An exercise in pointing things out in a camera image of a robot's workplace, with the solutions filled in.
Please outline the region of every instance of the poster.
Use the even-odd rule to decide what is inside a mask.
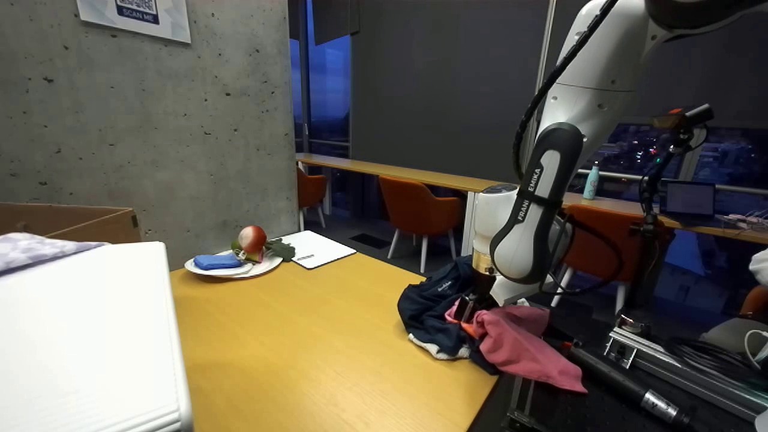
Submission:
[[[79,19],[192,43],[187,0],[77,0]]]

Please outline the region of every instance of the white plate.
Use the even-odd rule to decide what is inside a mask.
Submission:
[[[235,269],[204,271],[204,269],[194,266],[194,259],[187,259],[185,269],[190,274],[206,276],[206,278],[254,278],[254,276],[262,276],[262,274],[276,269],[281,262],[283,262],[281,257],[266,257],[259,264],[242,264],[242,266],[235,266]]]

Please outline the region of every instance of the office chair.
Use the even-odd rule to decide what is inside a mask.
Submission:
[[[322,202],[326,197],[326,175],[295,170],[295,185],[298,185],[298,228],[305,230],[307,209],[317,209],[319,226],[326,228],[326,218],[322,214]]]
[[[583,228],[576,228],[574,242],[564,257],[557,295],[552,298],[550,307],[557,307],[566,286],[574,278],[574,271],[578,271],[595,281],[612,278],[612,283],[617,286],[614,312],[622,312],[626,290],[638,274],[638,257],[643,242],[636,228],[641,226],[643,216],[629,214],[626,209],[610,209],[607,204],[569,204],[564,206],[564,214],[576,223],[586,226],[588,230],[600,233],[602,238]],[[672,238],[674,230],[670,226],[662,226],[658,240],[658,247],[662,247],[658,250],[660,259],[665,257],[662,252],[667,250]]]
[[[449,235],[451,257],[456,257],[456,245],[451,230],[461,223],[461,199],[458,197],[434,197],[430,187],[420,182],[401,182],[391,178],[379,178],[384,209],[391,221],[394,238],[386,252],[391,259],[398,235],[420,235],[420,266],[418,271],[425,274],[427,266],[427,250],[430,238]]]

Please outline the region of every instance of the gray wall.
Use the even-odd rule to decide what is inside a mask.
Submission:
[[[173,264],[295,228],[286,2],[187,7],[192,46],[2,5],[0,202],[134,206]]]
[[[547,2],[360,0],[353,38],[355,158],[511,178],[511,142],[533,96]],[[576,14],[562,0],[552,53]],[[713,103],[713,125],[768,127],[768,14],[662,46],[626,120]]]
[[[353,38],[355,158],[511,175],[533,96],[545,2],[360,0]]]

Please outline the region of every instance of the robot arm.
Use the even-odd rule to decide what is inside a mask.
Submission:
[[[624,113],[646,60],[653,50],[679,36],[722,26],[739,14],[766,7],[768,0],[590,0],[576,17],[562,50],[569,58],[583,46],[554,86],[528,161],[518,197],[506,223],[490,242],[499,276],[514,283],[545,281],[554,252],[562,197],[578,161],[614,130]]]

